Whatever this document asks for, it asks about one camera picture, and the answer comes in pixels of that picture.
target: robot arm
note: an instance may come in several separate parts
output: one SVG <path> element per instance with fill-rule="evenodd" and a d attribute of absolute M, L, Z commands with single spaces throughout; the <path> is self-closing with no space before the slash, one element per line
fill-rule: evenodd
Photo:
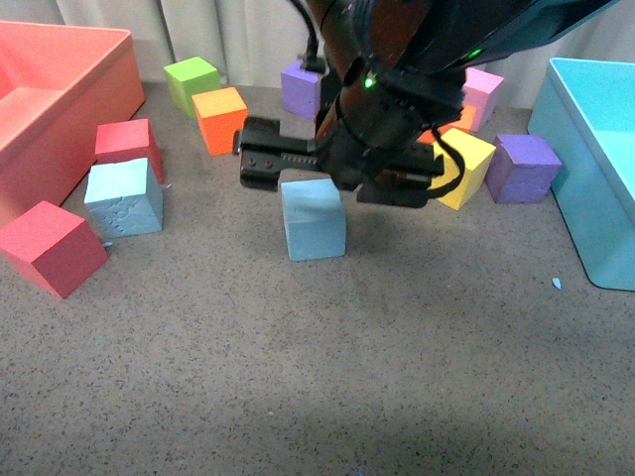
<path fill-rule="evenodd" d="M 617 1 L 307 0 L 330 66 L 316 136 L 248 118 L 235 137 L 241 182 L 275 190 L 285 168 L 321 171 L 358 201 L 422 207 L 462 179 L 437 128 L 460 117 L 465 69 L 553 42 Z M 459 169 L 439 189 L 443 160 L 417 143 L 427 130 Z"/>

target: green indicator light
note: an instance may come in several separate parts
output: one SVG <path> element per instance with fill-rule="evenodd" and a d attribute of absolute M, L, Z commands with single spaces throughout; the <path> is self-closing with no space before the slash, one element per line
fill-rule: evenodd
<path fill-rule="evenodd" d="M 366 79 L 364 79 L 364 87 L 370 89 L 376 82 L 377 80 L 373 76 L 366 76 Z"/>
<path fill-rule="evenodd" d="M 473 60 L 481 53 L 483 53 L 483 49 L 474 50 L 472 53 L 470 53 L 469 55 L 465 57 L 465 60 L 467 61 Z"/>

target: foam block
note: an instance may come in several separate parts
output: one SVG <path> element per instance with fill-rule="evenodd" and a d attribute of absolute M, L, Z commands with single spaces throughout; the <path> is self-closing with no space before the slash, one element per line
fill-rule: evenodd
<path fill-rule="evenodd" d="M 146 157 L 159 183 L 163 183 L 161 153 L 148 119 L 101 124 L 97 128 L 98 164 L 117 164 Z"/>
<path fill-rule="evenodd" d="M 108 260 L 83 218 L 46 201 L 0 229 L 0 253 L 25 279 L 59 298 Z"/>
<path fill-rule="evenodd" d="M 541 136 L 496 136 L 485 184 L 496 203 L 540 203 L 562 163 Z"/>
<path fill-rule="evenodd" d="M 191 118 L 196 117 L 191 97 L 220 89 L 218 70 L 199 57 L 170 64 L 164 67 L 164 71 L 172 100 Z"/>
<path fill-rule="evenodd" d="M 342 256 L 346 217 L 330 178 L 282 183 L 282 205 L 291 261 Z"/>
<path fill-rule="evenodd" d="M 459 210 L 474 196 L 482 185 L 496 148 L 458 129 L 447 131 L 442 135 L 442 139 L 457 149 L 465 160 L 465 175 L 459 186 L 446 196 L 439 198 L 441 203 Z M 451 157 L 444 152 L 439 143 L 435 142 L 434 148 L 436 156 L 444 156 L 445 165 L 445 174 L 441 177 L 433 178 L 432 188 L 437 188 L 458 176 L 458 167 Z"/>
<path fill-rule="evenodd" d="M 163 226 L 163 192 L 147 158 L 93 166 L 84 204 L 108 238 Z"/>
<path fill-rule="evenodd" d="M 444 126 L 439 127 L 441 135 L 445 134 L 450 129 L 458 129 L 459 131 L 469 132 L 476 116 L 476 108 L 474 106 L 463 106 L 463 110 L 460 115 L 460 119 L 455 122 L 451 122 Z M 418 139 L 418 142 L 423 144 L 432 144 L 435 141 L 435 136 L 432 131 L 426 131 Z"/>
<path fill-rule="evenodd" d="M 243 128 L 247 106 L 235 87 L 192 97 L 198 127 L 211 156 L 231 153 L 234 133 Z"/>
<path fill-rule="evenodd" d="M 466 81 L 463 86 L 464 105 L 474 106 L 476 113 L 470 131 L 478 131 L 491 117 L 500 98 L 501 85 L 504 78 L 469 67 L 466 71 Z"/>
<path fill-rule="evenodd" d="M 314 120 L 319 112 L 320 74 L 305 71 L 296 61 L 281 73 L 282 105 L 287 112 Z"/>

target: lime green cube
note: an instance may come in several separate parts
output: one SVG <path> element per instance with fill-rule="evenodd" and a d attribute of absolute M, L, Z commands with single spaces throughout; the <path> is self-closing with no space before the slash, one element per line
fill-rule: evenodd
<path fill-rule="evenodd" d="M 202 58 L 194 57 L 164 67 L 168 89 L 175 105 L 189 117 L 196 117 L 191 97 L 220 89 L 218 70 Z"/>

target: white curtain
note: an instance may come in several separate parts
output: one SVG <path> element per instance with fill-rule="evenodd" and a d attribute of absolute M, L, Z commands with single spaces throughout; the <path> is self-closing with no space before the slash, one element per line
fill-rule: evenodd
<path fill-rule="evenodd" d="M 200 56 L 227 82 L 280 87 L 280 71 L 302 54 L 307 32 L 287 0 L 0 0 L 0 20 L 130 30 L 144 80 Z M 546 47 L 494 62 L 505 77 L 501 103 L 532 107 L 549 58 L 635 62 L 635 1 L 622 0 Z"/>

